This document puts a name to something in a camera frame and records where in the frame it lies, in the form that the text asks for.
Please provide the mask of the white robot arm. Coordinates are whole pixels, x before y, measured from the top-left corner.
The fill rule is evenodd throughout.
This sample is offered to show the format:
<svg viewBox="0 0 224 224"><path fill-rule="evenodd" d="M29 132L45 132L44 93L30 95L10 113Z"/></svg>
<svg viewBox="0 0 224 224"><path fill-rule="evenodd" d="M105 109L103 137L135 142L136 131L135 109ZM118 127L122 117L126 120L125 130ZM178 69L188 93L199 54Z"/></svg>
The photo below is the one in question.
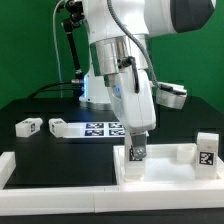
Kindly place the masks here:
<svg viewBox="0 0 224 224"><path fill-rule="evenodd" d="M135 160L146 157L146 132L156 127L154 104L181 108L182 86L159 82L147 51L151 37L201 29L216 0L82 0L90 47L84 102L107 105L127 132Z"/></svg>

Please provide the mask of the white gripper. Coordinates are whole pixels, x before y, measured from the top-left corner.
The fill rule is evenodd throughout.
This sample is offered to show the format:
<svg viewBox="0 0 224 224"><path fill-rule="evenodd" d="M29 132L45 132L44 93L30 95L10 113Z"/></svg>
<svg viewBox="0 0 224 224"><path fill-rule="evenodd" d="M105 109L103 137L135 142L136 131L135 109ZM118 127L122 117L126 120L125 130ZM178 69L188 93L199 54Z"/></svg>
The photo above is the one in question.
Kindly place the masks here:
<svg viewBox="0 0 224 224"><path fill-rule="evenodd" d="M138 93L131 71L116 74L108 93L113 112L124 128L129 133L142 133L131 136L131 155L134 159L143 159L147 155L147 136L143 132L156 127L156 115L147 73L139 70L138 78Z"/></svg>

